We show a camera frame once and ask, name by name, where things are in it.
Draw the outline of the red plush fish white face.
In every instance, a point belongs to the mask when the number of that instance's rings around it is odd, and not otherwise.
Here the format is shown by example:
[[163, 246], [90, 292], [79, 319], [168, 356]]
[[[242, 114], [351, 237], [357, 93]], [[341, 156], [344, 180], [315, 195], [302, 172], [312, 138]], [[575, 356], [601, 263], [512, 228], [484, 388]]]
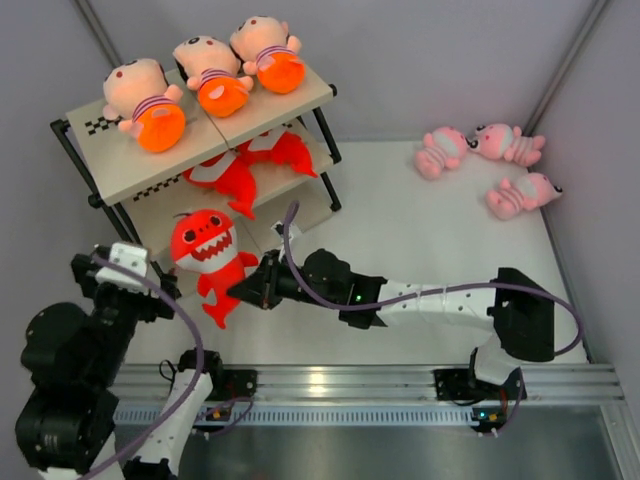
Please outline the red plush fish white face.
[[199, 275], [202, 309], [225, 329], [227, 317], [240, 303], [228, 290], [259, 264], [255, 254], [238, 249], [234, 222], [213, 209], [182, 215], [171, 234], [170, 255], [179, 268]]

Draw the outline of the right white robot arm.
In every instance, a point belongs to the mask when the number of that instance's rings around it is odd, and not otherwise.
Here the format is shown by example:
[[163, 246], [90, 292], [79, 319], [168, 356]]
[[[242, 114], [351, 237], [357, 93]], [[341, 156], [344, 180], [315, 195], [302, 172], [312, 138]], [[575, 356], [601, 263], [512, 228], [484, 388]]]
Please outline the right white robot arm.
[[300, 266], [272, 250], [228, 293], [263, 310], [283, 300], [333, 308], [340, 321], [362, 330], [425, 322], [483, 331], [488, 338], [472, 350], [468, 367], [434, 372], [438, 399], [459, 405], [515, 399], [524, 393], [521, 365], [555, 357], [554, 302], [511, 267], [477, 289], [455, 289], [355, 273], [325, 249]]

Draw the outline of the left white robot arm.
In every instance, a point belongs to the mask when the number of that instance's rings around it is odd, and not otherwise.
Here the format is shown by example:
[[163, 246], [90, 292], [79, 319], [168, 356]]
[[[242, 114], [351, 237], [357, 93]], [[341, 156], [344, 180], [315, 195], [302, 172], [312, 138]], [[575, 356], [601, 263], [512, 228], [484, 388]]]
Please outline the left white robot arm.
[[44, 479], [175, 479], [206, 399], [226, 386], [218, 354], [195, 347], [178, 365], [169, 397], [150, 429], [122, 450], [115, 447], [119, 400], [110, 388], [140, 322], [171, 319], [176, 281], [147, 278], [146, 248], [126, 242], [76, 255], [71, 268], [93, 309], [70, 302], [41, 310], [26, 330], [21, 364], [34, 390], [15, 425], [18, 447]]

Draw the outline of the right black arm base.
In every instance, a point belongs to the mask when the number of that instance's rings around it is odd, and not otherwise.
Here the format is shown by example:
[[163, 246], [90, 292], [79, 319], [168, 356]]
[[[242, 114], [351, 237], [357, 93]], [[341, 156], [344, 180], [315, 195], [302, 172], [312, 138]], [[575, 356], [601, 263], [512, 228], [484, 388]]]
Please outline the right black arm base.
[[501, 385], [481, 381], [470, 369], [447, 368], [433, 372], [436, 396], [460, 406], [471, 406], [484, 401], [511, 401], [518, 396], [527, 397], [521, 370], [513, 371]]

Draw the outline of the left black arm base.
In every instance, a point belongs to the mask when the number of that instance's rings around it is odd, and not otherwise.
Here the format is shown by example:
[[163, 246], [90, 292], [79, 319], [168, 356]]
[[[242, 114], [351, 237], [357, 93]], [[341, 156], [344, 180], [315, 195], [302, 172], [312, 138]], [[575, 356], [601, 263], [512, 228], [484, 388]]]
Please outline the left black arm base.
[[253, 398], [258, 384], [258, 372], [254, 369], [225, 369], [218, 390], [221, 401], [239, 397]]

